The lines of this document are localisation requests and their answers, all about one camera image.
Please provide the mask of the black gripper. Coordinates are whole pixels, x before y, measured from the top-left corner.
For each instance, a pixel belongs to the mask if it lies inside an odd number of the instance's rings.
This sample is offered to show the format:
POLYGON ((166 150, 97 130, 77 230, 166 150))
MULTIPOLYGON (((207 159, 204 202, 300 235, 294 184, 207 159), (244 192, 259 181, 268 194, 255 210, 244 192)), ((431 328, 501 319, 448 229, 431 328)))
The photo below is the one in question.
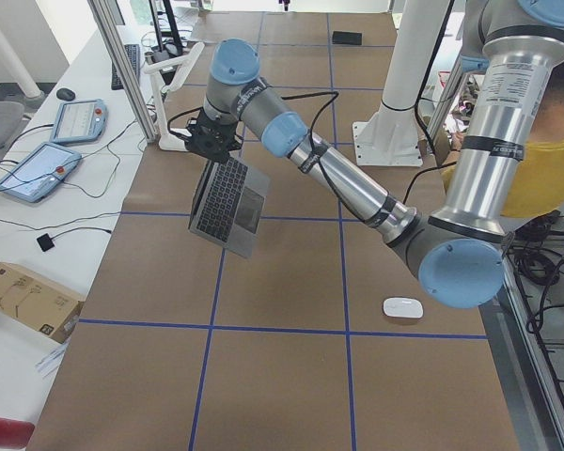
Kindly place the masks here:
POLYGON ((223 124, 210 119, 205 112, 192 117, 186 125, 190 136, 185 139, 188 151, 217 163, 226 163, 229 153, 241 149, 238 122, 223 124))

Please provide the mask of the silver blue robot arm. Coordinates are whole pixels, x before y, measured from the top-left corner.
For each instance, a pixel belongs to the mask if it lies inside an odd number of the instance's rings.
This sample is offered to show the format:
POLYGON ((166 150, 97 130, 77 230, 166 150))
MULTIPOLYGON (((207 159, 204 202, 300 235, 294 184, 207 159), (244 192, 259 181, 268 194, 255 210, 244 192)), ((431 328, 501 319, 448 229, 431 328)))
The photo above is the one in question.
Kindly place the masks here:
POLYGON ((186 147, 207 161, 191 231, 240 256, 252 252, 269 180, 235 157, 243 123, 378 231, 437 302, 491 300, 504 281, 499 219, 518 165, 531 159, 526 139, 550 73, 564 62, 564 1, 472 1, 463 44, 462 55, 479 55, 486 74, 445 203, 423 215, 316 135, 261 77, 248 42, 219 42, 204 103, 187 125, 186 147))

